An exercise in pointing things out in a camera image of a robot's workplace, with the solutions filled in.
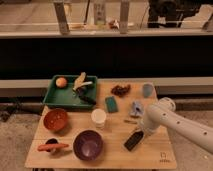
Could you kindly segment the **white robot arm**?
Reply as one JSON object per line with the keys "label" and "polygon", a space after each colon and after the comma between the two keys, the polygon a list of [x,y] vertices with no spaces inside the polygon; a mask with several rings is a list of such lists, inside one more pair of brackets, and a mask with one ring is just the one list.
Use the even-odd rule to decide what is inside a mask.
{"label": "white robot arm", "polygon": [[146,136],[151,136],[162,125],[213,154],[213,128],[184,118],[175,110],[176,104],[171,98],[161,98],[146,107],[138,126]]}

